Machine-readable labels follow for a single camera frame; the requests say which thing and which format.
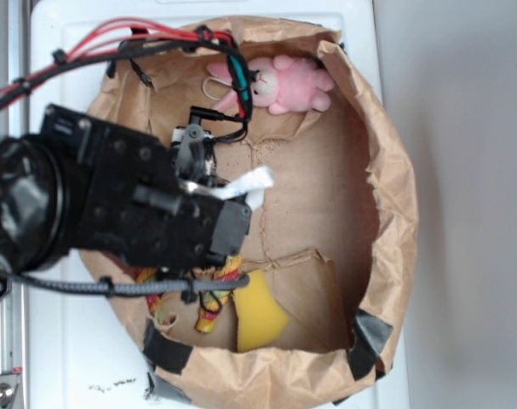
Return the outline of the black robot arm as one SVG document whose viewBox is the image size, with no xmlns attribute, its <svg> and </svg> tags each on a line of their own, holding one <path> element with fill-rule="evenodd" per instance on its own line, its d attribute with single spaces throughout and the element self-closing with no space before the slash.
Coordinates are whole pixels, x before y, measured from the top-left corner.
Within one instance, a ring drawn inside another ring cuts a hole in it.
<svg viewBox="0 0 517 409">
<path fill-rule="evenodd" d="M 221 266 L 237 254 L 251 209 L 219 199 L 198 160 L 177 169 L 178 147 L 56 105 L 41 130 L 0 142 L 0 271 L 21 274 L 71 249 L 130 267 Z"/>
</svg>

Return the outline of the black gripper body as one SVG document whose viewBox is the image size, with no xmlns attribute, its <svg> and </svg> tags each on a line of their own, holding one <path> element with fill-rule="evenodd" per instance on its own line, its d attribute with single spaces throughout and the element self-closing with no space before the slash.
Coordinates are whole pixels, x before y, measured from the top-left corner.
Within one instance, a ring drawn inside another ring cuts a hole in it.
<svg viewBox="0 0 517 409">
<path fill-rule="evenodd" d="M 212 109 L 192 106 L 187 126 L 177 126 L 172 131 L 171 146 L 177 151 L 175 169 L 186 181 L 206 187 L 223 184 L 217 175 L 215 137 L 202 127 L 202 121 L 220 120 L 222 114 Z"/>
</svg>

